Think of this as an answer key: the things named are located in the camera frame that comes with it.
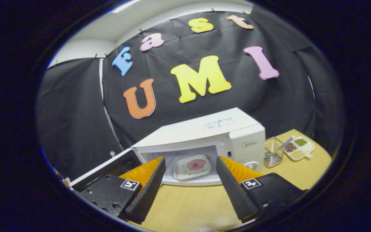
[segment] foam letter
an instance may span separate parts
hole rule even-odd
[[[249,24],[246,24],[245,22],[243,21],[246,21],[245,19],[243,18],[239,18],[235,15],[230,15],[229,17],[227,17],[227,19],[230,19],[232,20],[233,22],[235,22],[237,25],[241,26],[242,28],[246,28],[246,29],[254,29],[253,25],[249,25]]]
[[[159,47],[162,44],[164,44],[164,40],[162,39],[162,36],[160,33],[154,33],[152,35],[149,35],[141,41],[143,44],[140,47],[141,51],[147,51],[153,47]]]
[[[279,72],[274,69],[262,52],[261,47],[246,47],[244,52],[250,54],[260,69],[260,78],[263,80],[278,77]]]
[[[214,26],[208,22],[208,19],[205,18],[191,19],[190,22],[188,22],[188,25],[192,27],[192,31],[197,33],[210,31],[214,28]]]
[[[127,101],[128,112],[135,119],[142,119],[150,116],[156,109],[156,99],[154,98],[153,87],[151,84],[154,82],[152,78],[147,79],[140,84],[140,88],[144,89],[146,95],[147,105],[144,108],[138,107],[135,92],[137,87],[131,87],[122,94]]]
[[[195,93],[191,92],[190,86],[198,94],[206,94],[207,79],[209,80],[210,93],[226,91],[231,88],[230,82],[226,81],[220,67],[218,66],[217,56],[208,56],[201,59],[199,72],[194,71],[186,64],[181,64],[171,69],[171,74],[177,76],[178,85],[180,86],[180,102],[185,103],[195,99]]]
[[[112,62],[112,65],[117,66],[121,70],[121,76],[124,76],[133,65],[132,61],[127,62],[131,59],[131,55],[128,53],[129,50],[130,47],[124,47]]]

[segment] green food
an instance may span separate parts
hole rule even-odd
[[[305,145],[307,142],[303,139],[298,139],[296,141],[294,141],[295,143],[297,143],[299,146],[303,146]]]

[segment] midea logo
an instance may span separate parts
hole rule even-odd
[[[250,142],[250,143],[248,143],[248,142],[243,142],[242,144],[241,144],[241,146],[242,147],[248,147],[248,146],[251,146],[251,145],[254,145],[254,144],[256,144],[257,142]]]

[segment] yellow letter m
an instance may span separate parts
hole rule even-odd
[[[178,85],[180,86],[181,103],[195,99],[196,95],[191,92],[190,86],[198,94],[204,96],[206,94],[207,79],[210,83],[210,93],[226,91],[231,88],[230,82],[225,80],[217,61],[217,56],[204,57],[201,59],[199,72],[194,71],[186,64],[181,64],[171,69],[171,74],[177,76]]]

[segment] orange soft pad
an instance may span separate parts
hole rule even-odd
[[[151,160],[150,162],[140,165],[136,167],[135,169],[122,174],[119,177],[140,182],[141,186],[143,186],[140,189],[140,192],[141,192],[144,186],[146,186],[146,184],[150,180],[151,176],[153,175],[154,171],[156,170],[161,160],[162,160],[162,157],[158,157],[157,159]]]
[[[250,169],[240,163],[237,163],[236,161],[230,160],[229,158],[222,156],[220,156],[220,158],[223,160],[224,164],[227,166],[228,170],[234,176],[239,185],[241,185],[241,182],[244,180],[263,176],[255,170]]]

